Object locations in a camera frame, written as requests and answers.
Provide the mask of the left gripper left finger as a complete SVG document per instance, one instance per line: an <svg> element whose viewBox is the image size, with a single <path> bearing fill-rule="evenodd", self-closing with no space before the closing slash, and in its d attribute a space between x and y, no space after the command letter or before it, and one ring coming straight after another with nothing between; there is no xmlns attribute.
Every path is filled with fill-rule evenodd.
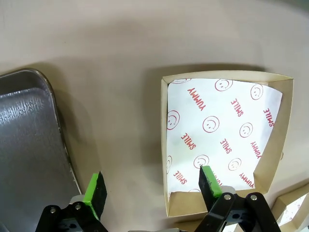
<svg viewBox="0 0 309 232"><path fill-rule="evenodd" d="M37 232L106 232L100 222L107 198L107 190L101 172L94 173L85 195L73 197L65 208L48 205L38 222Z"/></svg>

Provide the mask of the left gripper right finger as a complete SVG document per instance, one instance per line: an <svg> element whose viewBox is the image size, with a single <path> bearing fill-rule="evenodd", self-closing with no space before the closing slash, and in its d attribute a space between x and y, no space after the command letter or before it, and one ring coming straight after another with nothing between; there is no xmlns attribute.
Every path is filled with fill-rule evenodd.
<svg viewBox="0 0 309 232"><path fill-rule="evenodd" d="M244 232L280 231L263 194L243 198L223 192L210 166L200 167L198 184L208 211L198 226L200 232L222 232L227 224L238 224Z"/></svg>

